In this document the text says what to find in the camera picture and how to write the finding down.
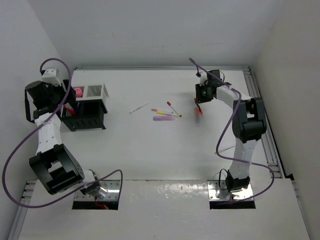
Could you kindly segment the orange capped white marker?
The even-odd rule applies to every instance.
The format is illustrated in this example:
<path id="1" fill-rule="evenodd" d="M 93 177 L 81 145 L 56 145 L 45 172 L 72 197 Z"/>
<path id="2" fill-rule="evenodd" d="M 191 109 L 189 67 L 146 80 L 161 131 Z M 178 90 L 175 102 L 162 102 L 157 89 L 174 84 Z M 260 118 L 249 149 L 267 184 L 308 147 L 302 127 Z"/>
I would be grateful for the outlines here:
<path id="1" fill-rule="evenodd" d="M 198 126 L 200 124 L 201 115 L 202 115 L 202 112 L 198 106 L 194 108 L 194 114 L 195 114 L 195 124 Z"/>

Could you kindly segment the pink eraser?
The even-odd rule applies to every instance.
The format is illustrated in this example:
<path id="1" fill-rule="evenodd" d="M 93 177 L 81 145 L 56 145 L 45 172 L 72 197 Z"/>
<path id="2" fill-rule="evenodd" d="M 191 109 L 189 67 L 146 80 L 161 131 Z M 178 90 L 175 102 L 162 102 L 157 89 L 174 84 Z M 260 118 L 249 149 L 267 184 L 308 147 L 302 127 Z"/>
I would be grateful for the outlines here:
<path id="1" fill-rule="evenodd" d="M 74 91 L 75 91 L 76 98 L 82 98 L 83 97 L 84 91 L 83 91 L 83 89 L 81 87 L 75 87 Z"/>

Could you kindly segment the purple highlighter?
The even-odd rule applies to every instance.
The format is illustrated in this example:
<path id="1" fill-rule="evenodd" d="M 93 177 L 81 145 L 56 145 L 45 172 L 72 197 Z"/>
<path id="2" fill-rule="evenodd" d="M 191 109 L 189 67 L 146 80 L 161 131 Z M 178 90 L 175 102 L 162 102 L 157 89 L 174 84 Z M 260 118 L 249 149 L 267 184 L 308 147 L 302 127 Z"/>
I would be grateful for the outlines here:
<path id="1" fill-rule="evenodd" d="M 162 116 L 154 116 L 153 117 L 154 121 L 174 121 L 175 117 L 174 116 L 167 116 L 167 115 L 162 115 Z"/>

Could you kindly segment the yellow white pen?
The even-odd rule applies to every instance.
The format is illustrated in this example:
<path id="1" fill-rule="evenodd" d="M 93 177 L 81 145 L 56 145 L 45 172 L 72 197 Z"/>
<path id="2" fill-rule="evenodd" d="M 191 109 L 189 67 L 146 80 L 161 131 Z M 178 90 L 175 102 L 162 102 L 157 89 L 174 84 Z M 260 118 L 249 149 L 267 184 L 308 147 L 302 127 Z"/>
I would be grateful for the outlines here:
<path id="1" fill-rule="evenodd" d="M 228 147 L 224 147 L 224 148 L 220 148 L 218 149 L 218 151 L 215 152 L 215 154 L 217 155 L 218 153 L 223 153 L 227 150 L 230 150 L 230 149 L 233 149 L 235 146 L 234 145 L 231 145 L 231 146 L 228 146 Z"/>

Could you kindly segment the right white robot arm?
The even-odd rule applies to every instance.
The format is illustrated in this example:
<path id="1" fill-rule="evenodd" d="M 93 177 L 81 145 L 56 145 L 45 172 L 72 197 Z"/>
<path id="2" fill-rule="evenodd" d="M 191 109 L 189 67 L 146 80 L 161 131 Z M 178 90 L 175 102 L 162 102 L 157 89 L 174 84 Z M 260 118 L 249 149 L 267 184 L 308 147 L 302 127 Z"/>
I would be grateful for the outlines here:
<path id="1" fill-rule="evenodd" d="M 232 164 L 227 170 L 226 190 L 237 192 L 250 183 L 250 165 L 253 151 L 267 130 L 264 101 L 235 92 L 230 83 L 222 83 L 219 70 L 197 72 L 195 85 L 197 105 L 217 99 L 232 109 L 230 121 L 235 137 Z"/>

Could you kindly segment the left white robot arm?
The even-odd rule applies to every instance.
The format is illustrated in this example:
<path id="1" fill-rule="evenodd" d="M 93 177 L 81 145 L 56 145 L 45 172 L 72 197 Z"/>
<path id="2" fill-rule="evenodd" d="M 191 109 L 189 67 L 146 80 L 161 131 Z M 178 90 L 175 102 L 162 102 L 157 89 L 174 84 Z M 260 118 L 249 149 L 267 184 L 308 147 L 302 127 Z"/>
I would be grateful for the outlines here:
<path id="1" fill-rule="evenodd" d="M 83 170 L 80 163 L 63 144 L 61 125 L 77 130 L 102 129 L 107 114 L 109 96 L 104 84 L 83 85 L 66 92 L 69 80 L 62 82 L 38 80 L 25 87 L 24 95 L 31 96 L 36 109 L 30 112 L 25 100 L 26 118 L 39 128 L 38 147 L 29 165 L 49 194 L 54 195 L 92 184 L 82 193 L 101 198 L 101 184 L 93 170 Z"/>

